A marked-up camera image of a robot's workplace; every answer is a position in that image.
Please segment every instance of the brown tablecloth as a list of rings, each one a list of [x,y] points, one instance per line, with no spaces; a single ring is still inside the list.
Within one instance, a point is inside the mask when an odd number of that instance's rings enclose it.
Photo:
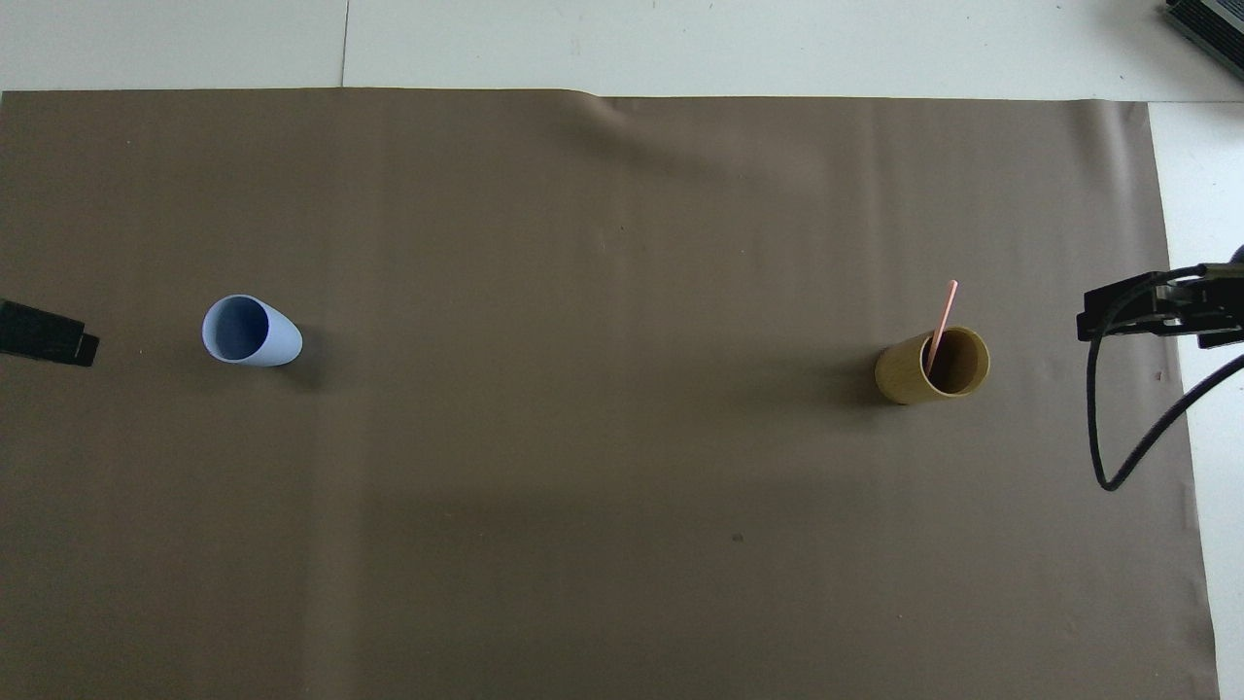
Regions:
[[[1090,471],[1143,104],[6,93],[5,698],[1213,698],[1186,429]],[[871,367],[953,322],[974,397]],[[230,292],[299,323],[211,361]],[[1107,343],[1116,463],[1179,393]]]

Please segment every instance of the yellow cup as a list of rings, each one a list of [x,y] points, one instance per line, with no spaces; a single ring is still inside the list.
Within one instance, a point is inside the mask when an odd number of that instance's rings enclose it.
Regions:
[[[894,404],[923,404],[959,399],[980,388],[989,377],[989,348],[972,329],[952,326],[942,333],[933,371],[924,374],[932,332],[908,337],[877,358],[877,388]]]

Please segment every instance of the stick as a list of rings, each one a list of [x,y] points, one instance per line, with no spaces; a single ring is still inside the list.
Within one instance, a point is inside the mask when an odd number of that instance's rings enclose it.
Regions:
[[[954,303],[954,292],[959,288],[959,280],[952,279],[945,292],[945,306],[942,306],[942,320],[933,331],[933,339],[929,342],[929,359],[924,366],[924,374],[933,372],[933,358],[937,356],[937,346],[942,342],[942,333],[945,332],[945,320],[950,317],[950,303]]]

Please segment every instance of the black cable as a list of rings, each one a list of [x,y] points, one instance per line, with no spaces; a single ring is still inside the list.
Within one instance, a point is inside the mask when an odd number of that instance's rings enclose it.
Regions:
[[[1140,464],[1149,449],[1153,448],[1153,444],[1162,438],[1162,434],[1171,428],[1171,424],[1182,417],[1189,407],[1197,403],[1197,400],[1204,397],[1209,390],[1222,384],[1227,378],[1244,369],[1244,356],[1240,356],[1219,368],[1218,372],[1202,380],[1197,387],[1192,388],[1192,392],[1184,394],[1183,398],[1167,409],[1167,412],[1162,414],[1162,418],[1153,424],[1153,428],[1144,434],[1144,438],[1136,444],[1131,455],[1123,460],[1123,466],[1118,469],[1118,472],[1116,472],[1113,477],[1108,480],[1106,479],[1106,472],[1101,465],[1101,448],[1097,444],[1097,356],[1101,353],[1101,341],[1106,337],[1106,333],[1112,329],[1111,326],[1113,325],[1115,317],[1118,316],[1120,311],[1149,288],[1179,277],[1203,276],[1204,274],[1204,265],[1194,265],[1191,267],[1179,267],[1168,272],[1162,272],[1137,283],[1120,295],[1118,298],[1116,298],[1115,302],[1106,308],[1101,325],[1097,327],[1096,332],[1093,332],[1092,341],[1088,344],[1088,368],[1085,377],[1085,394],[1087,395],[1088,405],[1088,451],[1092,455],[1092,471],[1097,477],[1097,484],[1106,491],[1115,491],[1123,485],[1127,477],[1131,476],[1132,471],[1136,469],[1136,465]]]

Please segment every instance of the light blue cup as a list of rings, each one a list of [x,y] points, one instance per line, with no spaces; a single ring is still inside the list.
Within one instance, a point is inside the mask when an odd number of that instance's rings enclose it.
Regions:
[[[203,316],[208,354],[231,366],[272,368],[302,352],[302,333],[284,313],[249,293],[230,293]]]

